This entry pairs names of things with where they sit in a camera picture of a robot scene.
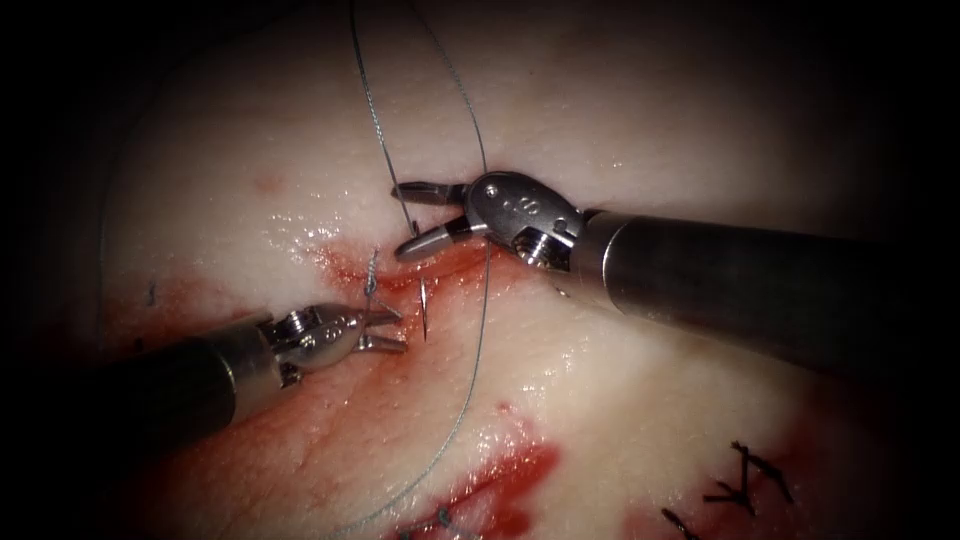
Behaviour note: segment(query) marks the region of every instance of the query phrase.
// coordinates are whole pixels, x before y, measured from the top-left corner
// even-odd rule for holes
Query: black suture
[[[663,517],[667,518],[667,521],[673,523],[673,525],[683,533],[684,540],[700,540],[699,536],[693,534],[693,531],[683,524],[679,516],[666,508],[661,508],[660,513],[663,514]]]
[[[750,502],[749,484],[747,482],[747,469],[752,463],[761,473],[770,477],[777,484],[777,487],[787,502],[793,504],[793,496],[787,488],[787,482],[784,480],[783,472],[780,471],[780,469],[774,467],[770,462],[751,454],[750,449],[740,444],[739,441],[730,443],[730,448],[740,453],[740,489],[734,489],[730,487],[729,484],[718,481],[717,485],[726,491],[727,495],[704,495],[703,502],[732,502],[744,507],[747,512],[750,513],[750,516],[756,517],[757,511]]]

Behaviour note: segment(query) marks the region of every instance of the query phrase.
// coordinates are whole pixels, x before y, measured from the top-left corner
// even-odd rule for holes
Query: red blood stain
[[[192,270],[153,283],[149,277],[131,280],[126,291],[111,292],[103,302],[103,332],[107,356],[167,345],[188,334],[211,330],[253,312],[239,295]]]
[[[283,193],[286,179],[280,173],[263,174],[254,178],[253,185],[260,195],[276,197]]]
[[[398,536],[440,539],[458,533],[483,538],[517,538],[530,532],[536,515],[528,498],[541,487],[560,462],[560,448],[535,440],[533,423],[515,415],[515,408],[501,402],[495,406],[514,424],[519,441],[464,474],[450,489],[449,500],[437,500],[437,511],[397,528]],[[438,523],[438,513],[449,524]]]
[[[326,289],[338,291],[335,301],[360,306],[367,260],[347,255],[357,251],[356,246],[331,244],[309,255],[316,261],[318,282]],[[131,515],[151,522],[153,509],[158,505],[178,507],[195,499],[202,504],[203,496],[199,494],[215,492],[220,495],[218,504],[232,521],[242,523],[245,516],[260,509],[259,503],[251,506],[251,500],[279,497],[278,493],[288,487],[303,496],[304,492],[296,486],[304,482],[313,486],[307,492],[306,503],[322,511],[340,500],[344,493],[341,478],[344,471],[355,468],[357,455],[375,456],[386,448],[406,444],[411,436],[411,412],[423,406],[419,401],[422,389],[430,381],[470,373],[464,369],[468,364],[458,357],[459,353],[450,353],[461,348],[455,338],[439,332],[431,334],[428,342],[420,337],[421,319],[410,315],[417,309],[419,277],[423,275],[429,281],[434,306],[440,305],[436,302],[446,293],[461,288],[470,291],[471,298],[477,298],[482,294],[485,248],[482,243],[468,242],[424,261],[419,270],[416,265],[397,266],[387,259],[384,257],[386,271],[377,273],[378,296],[407,316],[402,325],[380,328],[377,333],[406,336],[407,353],[364,356],[311,374],[292,400],[145,471],[134,486],[139,496],[128,501]],[[511,282],[533,275],[515,259],[494,250],[494,280]],[[250,311],[230,291],[190,272],[181,272],[177,279],[158,281],[156,297],[152,307],[143,302],[142,291],[112,302],[109,327],[113,342],[125,343],[146,336],[145,340],[152,344],[227,322],[196,314],[200,305],[209,302],[221,305],[223,309],[217,311],[222,313]],[[357,369],[358,366],[372,367]],[[306,441],[298,460],[302,467],[290,467],[283,460],[269,458],[272,452],[283,451],[278,445],[288,440],[291,433]],[[513,513],[511,497],[518,498],[530,489],[555,460],[552,447],[526,442],[516,452],[504,456],[497,469],[513,469],[514,480],[494,475],[493,468],[486,476],[478,476],[483,481],[478,487],[485,492],[504,492],[496,527],[490,530],[516,531],[527,526],[524,523],[529,522],[522,517],[526,514]],[[198,486],[196,479],[207,481]],[[175,536],[177,530],[168,532]]]

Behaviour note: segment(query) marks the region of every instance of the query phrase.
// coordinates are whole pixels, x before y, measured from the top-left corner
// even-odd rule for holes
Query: gray suture
[[[419,14],[417,15],[417,17],[418,17],[418,19],[420,20],[420,22],[423,23],[424,28],[426,28],[427,31],[428,31],[428,33],[433,37],[434,43],[436,43],[437,47],[439,48],[439,50],[440,50],[440,52],[441,52],[441,55],[442,55],[443,58],[444,58],[444,62],[445,62],[445,63],[447,64],[447,66],[452,70],[452,69],[453,69],[453,66],[452,66],[452,64],[450,63],[449,58],[448,58],[447,55],[446,55],[446,52],[444,52],[444,51],[443,51],[443,48],[440,47],[440,43],[439,43],[439,41],[436,39],[436,36],[433,34],[433,32],[430,30],[430,28],[426,25],[426,23],[423,21],[423,19],[419,16]],[[379,119],[377,118],[377,111],[376,111],[376,109],[375,109],[375,107],[374,107],[374,105],[373,105],[373,93],[370,91],[370,85],[369,85],[369,83],[368,83],[368,81],[367,81],[366,70],[365,70],[364,67],[363,67],[363,57],[362,57],[361,52],[360,52],[360,40],[359,40],[359,38],[358,38],[358,36],[357,36],[356,4],[355,4],[355,2],[354,2],[353,0],[351,0],[351,2],[350,2],[350,33],[351,33],[351,36],[352,36],[352,38],[353,38],[353,50],[354,50],[354,53],[355,53],[356,58],[357,58],[357,67],[358,67],[358,69],[359,69],[359,71],[360,71],[360,80],[361,80],[361,82],[363,83],[364,93],[366,94],[366,98],[367,98],[367,105],[370,107],[370,116],[373,118],[374,129],[375,129],[376,132],[377,132],[377,138],[378,138],[378,140],[379,140],[379,142],[380,142],[381,148],[383,149],[384,159],[385,159],[386,162],[387,162],[387,169],[388,169],[389,172],[390,172],[390,178],[391,178],[391,180],[393,181],[394,187],[397,187],[399,184],[398,184],[398,182],[397,182],[396,173],[395,173],[394,170],[393,170],[393,163],[390,161],[390,154],[387,152],[387,146],[386,146],[386,141],[385,141],[384,136],[383,136],[383,130],[382,130],[382,128],[380,127],[380,121],[379,121]],[[461,82],[460,82],[460,77],[456,74],[456,71],[452,71],[452,73],[453,73],[453,75],[454,75],[454,77],[455,77],[455,79],[456,79],[456,81],[457,81],[458,86],[460,87],[461,95],[464,97],[464,100],[465,100],[465,102],[466,102],[466,104],[467,104],[467,109],[470,111],[470,116],[471,116],[471,118],[473,119],[474,128],[475,128],[475,130],[476,130],[476,132],[477,132],[477,140],[478,140],[478,142],[479,142],[479,144],[480,144],[480,148],[481,148],[481,150],[480,150],[480,156],[481,156],[481,161],[482,161],[482,165],[483,165],[483,172],[486,173],[486,172],[487,172],[487,162],[486,162],[486,156],[485,156],[485,154],[484,154],[484,152],[483,152],[483,140],[480,138],[480,129],[479,129],[478,124],[477,124],[477,122],[476,122],[476,117],[475,117],[475,115],[474,115],[474,113],[473,113],[473,106],[470,104],[469,99],[467,99],[467,94],[466,94],[466,91],[465,91],[464,88],[463,88],[463,85],[462,85]],[[404,214],[404,217],[406,218],[407,225],[408,225],[409,228],[410,228],[410,232],[411,232],[411,234],[415,235],[415,234],[416,234],[415,228],[414,228],[414,225],[413,225],[413,221],[410,219],[410,214],[409,214],[409,212],[407,211],[406,203],[404,202],[402,195],[400,195],[398,198],[400,199],[400,205],[401,205],[401,207],[403,208],[403,214]],[[480,313],[480,335],[479,335],[479,337],[477,338],[477,354],[476,354],[476,358],[475,358],[474,363],[473,363],[473,373],[472,373],[471,376],[470,376],[470,384],[469,384],[469,387],[467,388],[467,394],[466,394],[466,397],[464,398],[464,401],[463,401],[463,407],[461,407],[460,413],[457,415],[457,419],[456,419],[456,421],[454,422],[453,427],[450,429],[449,435],[447,435],[446,440],[444,440],[443,444],[440,445],[440,448],[437,450],[437,453],[436,453],[436,454],[433,456],[433,458],[430,460],[430,463],[428,463],[427,466],[424,468],[423,472],[420,473],[420,475],[419,475],[417,478],[413,479],[413,481],[411,481],[409,484],[407,484],[403,489],[401,489],[400,491],[398,491],[398,492],[397,492],[393,497],[391,497],[390,500],[388,500],[382,507],[380,507],[379,509],[374,510],[374,511],[371,512],[370,514],[368,514],[368,515],[366,515],[366,516],[364,516],[364,517],[362,517],[362,518],[354,521],[353,523],[350,523],[350,524],[348,524],[348,525],[345,525],[345,526],[343,526],[343,527],[341,527],[341,528],[339,528],[339,529],[336,529],[336,530],[332,531],[332,532],[329,533],[329,534],[324,535],[322,538],[338,538],[338,537],[342,537],[342,536],[344,536],[344,535],[346,535],[346,534],[348,534],[348,533],[350,533],[350,532],[353,532],[353,531],[355,531],[355,530],[357,530],[357,529],[359,529],[359,528],[361,528],[361,527],[369,524],[370,522],[372,522],[373,520],[379,518],[380,516],[386,514],[386,513],[387,513],[391,508],[393,508],[393,506],[396,505],[403,497],[407,496],[407,494],[409,494],[411,491],[413,491],[413,489],[414,489],[417,485],[419,485],[420,482],[422,482],[423,479],[426,478],[428,474],[430,474],[430,472],[433,470],[433,468],[436,466],[436,464],[440,461],[440,458],[441,458],[441,457],[443,456],[443,454],[446,452],[447,448],[448,448],[448,447],[450,446],[450,444],[453,442],[454,437],[456,436],[457,432],[460,430],[460,425],[463,423],[463,418],[466,416],[467,409],[468,409],[469,406],[470,406],[470,400],[471,400],[471,398],[473,397],[473,390],[474,390],[474,387],[476,386],[476,382],[477,382],[477,373],[478,373],[478,371],[479,371],[479,369],[480,369],[480,357],[481,357],[481,351],[483,350],[483,336],[484,336],[484,332],[485,332],[485,329],[486,329],[486,322],[487,322],[487,300],[488,300],[489,295],[490,295],[490,294],[489,294],[489,293],[490,293],[490,256],[491,256],[491,246],[490,246],[490,242],[487,242],[487,243],[486,243],[486,250],[485,250],[485,257],[484,257],[483,304],[482,304],[481,313]],[[409,534],[410,534],[410,533],[409,533],[409,532],[406,532],[406,533],[398,533],[398,534],[400,534],[401,537],[409,538]]]

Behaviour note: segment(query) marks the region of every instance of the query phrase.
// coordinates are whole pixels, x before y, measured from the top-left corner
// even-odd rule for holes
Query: pale tissue surface
[[[874,210],[850,210],[857,190],[869,189],[854,164],[874,159],[876,149],[857,114],[825,112],[843,96],[811,73],[746,61],[722,35],[656,17],[639,31],[616,13],[594,15],[599,9],[496,9],[503,11],[424,8],[473,100],[492,170],[534,175],[582,207],[863,233],[863,215]],[[359,24],[401,181],[471,180],[480,171],[475,134],[427,36],[412,19],[361,14]],[[532,27],[538,39],[521,31]],[[821,136],[830,130],[865,142],[837,145]],[[142,276],[163,284],[189,270],[275,312],[333,299],[337,292],[318,279],[315,250],[347,241],[360,260],[375,245],[388,252],[401,241],[406,230],[389,187],[346,19],[308,11],[194,60],[169,84],[111,193],[106,290],[141,294]],[[411,212],[422,224],[445,215]],[[505,285],[495,276],[492,290]],[[411,420],[420,426],[448,425],[465,390],[479,305],[459,294],[432,312],[431,332],[463,345],[450,353],[447,384],[421,388],[426,406]],[[231,304],[185,301],[209,316]],[[426,493],[443,493],[511,440],[534,437],[567,451],[531,496],[542,518],[536,536],[613,537],[627,501],[668,505],[705,473],[727,470],[731,440],[775,444],[812,381],[744,351],[598,315],[545,282],[494,294],[489,309],[474,412],[423,490],[387,520],[424,511],[432,504]],[[503,401],[539,430],[517,433],[504,423],[493,413]],[[161,536],[315,535],[369,510],[371,493],[393,492],[419,474],[446,436],[423,428],[384,441],[389,451],[372,456],[345,450],[344,460],[360,463],[343,471],[349,487],[324,506],[311,499],[310,470],[325,462],[310,457],[310,427],[285,429],[266,443],[238,441],[236,452],[296,463],[299,480],[264,491],[266,479],[254,473],[221,483],[216,466],[201,468],[209,476],[183,478],[147,528]],[[848,447],[860,444],[856,426],[825,429]]]

